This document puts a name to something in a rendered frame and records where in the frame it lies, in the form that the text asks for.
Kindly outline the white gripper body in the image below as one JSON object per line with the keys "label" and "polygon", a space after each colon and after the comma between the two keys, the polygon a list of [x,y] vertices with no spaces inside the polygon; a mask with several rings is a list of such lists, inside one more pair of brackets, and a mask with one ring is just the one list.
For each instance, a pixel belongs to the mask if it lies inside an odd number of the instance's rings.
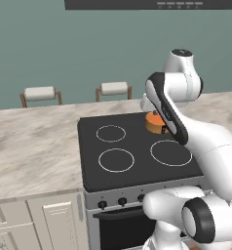
{"label": "white gripper body", "polygon": [[142,99],[140,101],[140,108],[144,112],[153,112],[155,110],[155,106],[149,99],[147,98],[146,94],[143,94]]}

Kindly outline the black hob stove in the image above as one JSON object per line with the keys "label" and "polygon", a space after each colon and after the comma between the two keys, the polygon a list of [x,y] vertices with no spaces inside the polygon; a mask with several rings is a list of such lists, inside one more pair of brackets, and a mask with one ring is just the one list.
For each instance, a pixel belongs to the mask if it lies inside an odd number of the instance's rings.
{"label": "black hob stove", "polygon": [[[195,158],[170,133],[145,128],[145,114],[83,117],[77,125],[90,250],[100,250],[93,214],[141,206],[140,194],[184,186],[211,188]],[[125,206],[118,199],[127,198]],[[104,200],[104,209],[97,204]]]}

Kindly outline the orange saucepan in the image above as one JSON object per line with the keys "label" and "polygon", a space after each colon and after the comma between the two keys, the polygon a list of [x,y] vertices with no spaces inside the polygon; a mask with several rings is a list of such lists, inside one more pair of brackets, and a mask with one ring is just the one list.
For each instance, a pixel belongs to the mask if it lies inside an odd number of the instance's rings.
{"label": "orange saucepan", "polygon": [[158,113],[148,112],[145,115],[145,127],[149,132],[155,134],[165,134],[169,132],[165,122]]}

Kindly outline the white cushioned wooden stool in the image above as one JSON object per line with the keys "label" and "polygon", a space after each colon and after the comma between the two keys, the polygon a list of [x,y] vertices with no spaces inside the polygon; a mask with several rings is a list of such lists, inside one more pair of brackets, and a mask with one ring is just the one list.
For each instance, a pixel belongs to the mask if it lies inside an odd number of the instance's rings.
{"label": "white cushioned wooden stool", "polygon": [[23,107],[27,107],[28,102],[50,101],[54,99],[58,99],[58,104],[62,105],[61,91],[57,91],[54,86],[25,88],[19,96]]}
{"label": "white cushioned wooden stool", "polygon": [[132,87],[127,82],[106,82],[101,83],[96,88],[96,101],[99,101],[99,96],[115,96],[128,95],[128,99],[132,98]]}

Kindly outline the dark range hood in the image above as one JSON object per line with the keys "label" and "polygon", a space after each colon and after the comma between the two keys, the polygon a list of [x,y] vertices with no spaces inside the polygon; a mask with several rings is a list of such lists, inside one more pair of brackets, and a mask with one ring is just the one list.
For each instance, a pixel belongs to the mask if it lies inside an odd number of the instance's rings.
{"label": "dark range hood", "polygon": [[232,10],[232,0],[64,0],[66,10]]}

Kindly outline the black oven door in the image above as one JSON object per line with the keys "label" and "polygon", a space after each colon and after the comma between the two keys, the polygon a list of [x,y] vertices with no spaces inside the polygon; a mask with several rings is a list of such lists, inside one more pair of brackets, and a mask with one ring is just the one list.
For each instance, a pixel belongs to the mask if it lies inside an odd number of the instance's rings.
{"label": "black oven door", "polygon": [[145,214],[122,220],[99,220],[100,250],[124,250],[144,244],[156,221]]}

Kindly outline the cream cupboard door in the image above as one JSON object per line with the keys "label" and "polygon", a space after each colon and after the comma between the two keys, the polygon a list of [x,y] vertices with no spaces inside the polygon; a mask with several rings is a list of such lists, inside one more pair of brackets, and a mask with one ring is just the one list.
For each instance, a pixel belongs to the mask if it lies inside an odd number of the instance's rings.
{"label": "cream cupboard door", "polygon": [[[77,194],[82,196],[79,221]],[[84,198],[81,192],[27,201],[43,250],[89,250]]]}

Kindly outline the cream drawer front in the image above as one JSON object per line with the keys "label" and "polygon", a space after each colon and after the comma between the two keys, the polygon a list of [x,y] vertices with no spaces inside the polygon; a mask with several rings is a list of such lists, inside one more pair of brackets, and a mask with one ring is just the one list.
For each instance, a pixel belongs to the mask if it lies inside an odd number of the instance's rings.
{"label": "cream drawer front", "polygon": [[24,201],[0,203],[0,228],[29,223],[31,218]]}
{"label": "cream drawer front", "polygon": [[32,223],[0,228],[0,250],[42,250]]}

